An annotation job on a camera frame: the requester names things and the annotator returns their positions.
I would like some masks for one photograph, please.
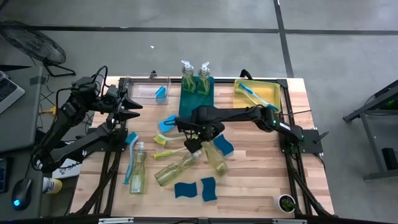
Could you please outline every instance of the soap bottle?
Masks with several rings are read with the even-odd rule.
[[[163,187],[169,184],[174,178],[178,177],[185,169],[194,165],[196,159],[201,155],[201,150],[194,153],[189,152],[180,161],[168,165],[155,174],[157,183]]]
[[[182,90],[193,93],[196,89],[195,78],[193,77],[193,66],[189,61],[181,60],[181,62],[184,64],[182,67]]]
[[[198,93],[202,96],[208,96],[210,91],[210,69],[207,67],[210,62],[205,62],[201,65],[199,70],[199,83],[198,83]]]
[[[202,142],[201,146],[205,149],[207,159],[210,165],[216,170],[217,175],[220,177],[224,176],[228,172],[228,166],[220,150],[209,142]]]
[[[145,191],[146,170],[144,166],[144,161],[147,157],[147,153],[144,152],[143,142],[139,142],[138,145],[138,151],[134,152],[134,158],[136,162],[134,163],[134,168],[131,175],[131,194],[143,194]]]

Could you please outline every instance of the teal mat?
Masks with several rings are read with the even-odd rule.
[[[182,90],[181,83],[181,96],[180,96],[180,109],[178,115],[180,116],[191,116],[192,110],[201,105],[214,105],[214,78],[210,77],[210,91],[208,96],[202,96],[198,94],[198,82],[199,77],[195,77],[195,83],[197,88],[194,93],[189,93]]]

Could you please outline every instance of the wooden table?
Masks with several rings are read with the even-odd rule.
[[[117,86],[119,77],[108,77],[107,84]],[[290,99],[294,112],[309,110],[304,80],[288,78]],[[215,106],[218,108],[233,107],[233,85],[216,84]],[[226,159],[229,172],[224,177],[217,177],[214,170],[201,156],[195,166],[186,170],[176,181],[160,187],[154,174],[172,162],[180,160],[187,152],[179,152],[175,156],[163,160],[154,160],[153,154],[165,149],[176,149],[183,146],[183,141],[167,143],[165,147],[156,144],[154,136],[159,132],[158,122],[171,114],[178,114],[180,101],[180,84],[173,83],[169,94],[169,104],[166,106],[149,105],[142,110],[136,110],[140,117],[127,122],[129,132],[135,131],[139,141],[145,142],[148,152],[145,163],[147,169],[147,192],[145,195],[131,195],[129,185],[124,185],[124,175],[129,164],[129,152],[124,151],[121,156],[118,179],[114,195],[112,216],[126,217],[223,217],[223,218],[279,218],[293,217],[278,212],[273,207],[273,198],[280,194],[290,194],[289,180],[285,157],[280,152],[277,132],[265,133],[259,130],[254,123],[224,123],[225,138],[233,144],[234,153]],[[282,96],[284,111],[285,101]],[[95,113],[93,126],[101,124],[106,114]],[[297,125],[303,129],[313,128],[311,113],[294,115]],[[173,130],[168,136],[180,135]],[[78,179],[76,192],[73,198],[71,212],[77,211],[88,200],[97,187],[104,153],[93,153],[85,159]],[[324,208],[333,213],[333,206],[328,190],[325,172],[322,163],[312,154],[303,154],[303,165],[307,178],[307,185]],[[215,201],[204,202],[201,197],[202,183],[200,179],[215,177]],[[196,182],[198,196],[195,198],[175,198],[174,183]],[[297,186],[300,208],[304,212],[303,197],[300,187]],[[101,209],[106,205],[108,188],[104,191]]]

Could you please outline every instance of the plant pot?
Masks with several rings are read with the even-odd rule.
[[[279,211],[281,211],[283,213],[286,213],[286,214],[290,214],[290,213],[294,212],[295,208],[293,210],[289,211],[289,212],[286,212],[281,206],[281,200],[286,198],[286,197],[290,198],[292,200],[292,202],[294,204],[296,204],[296,201],[294,200],[294,198],[292,196],[287,195],[287,194],[283,194],[283,195],[278,195],[278,196],[274,197],[274,206],[275,206],[275,208],[277,210],[279,210]]]

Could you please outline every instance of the computer mouse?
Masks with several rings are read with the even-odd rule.
[[[15,210],[23,210],[30,204],[32,180],[24,178],[18,180],[12,190],[11,203]]]

